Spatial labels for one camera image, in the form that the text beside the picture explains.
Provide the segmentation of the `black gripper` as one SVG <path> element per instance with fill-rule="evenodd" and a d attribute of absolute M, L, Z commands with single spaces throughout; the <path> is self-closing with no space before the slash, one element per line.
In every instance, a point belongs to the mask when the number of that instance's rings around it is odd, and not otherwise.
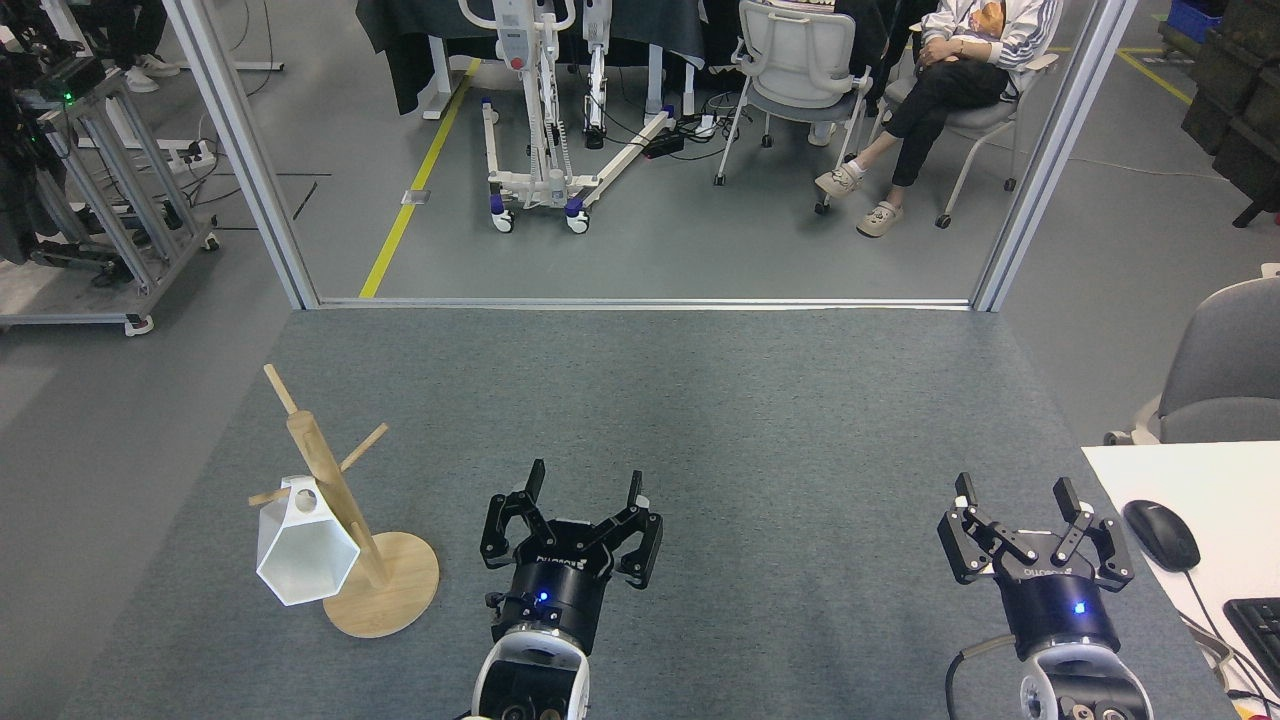
<path fill-rule="evenodd" d="M 969 473 L 957 475 L 955 489 L 954 505 L 938 524 L 943 551 L 960 584 L 973 583 L 998 551 L 1012 552 L 998 560 L 998 588 L 1020 661 L 1051 644 L 1085 642 L 1121 648 L 1100 596 L 1102 589 L 1120 592 L 1134 577 L 1123 529 L 1114 518 L 1098 515 L 1079 500 L 1070 478 L 1060 477 L 1053 497 L 1069 527 L 1053 550 L 1055 566 L 1034 564 L 1037 551 L 977 506 Z M 1097 551 L 1096 570 L 1087 561 L 1069 562 L 1084 538 Z"/>
<path fill-rule="evenodd" d="M 616 562 L 636 589 L 648 588 L 663 536 L 662 515 L 643 495 L 643 471 L 634 470 L 623 510 L 596 528 L 585 521 L 552 520 L 556 543 L 548 544 L 548 521 L 538 507 L 545 464 L 535 459 L 522 488 L 494 495 L 486 511 L 480 552 L 489 569 L 515 564 L 506 598 L 495 606 L 492 638 L 498 641 L 520 624 L 558 629 L 585 653 L 593 652 L 599 612 L 614 566 L 613 552 L 635 534 L 640 544 Z M 520 516 L 530 537 L 515 548 L 507 539 L 509 521 Z"/>

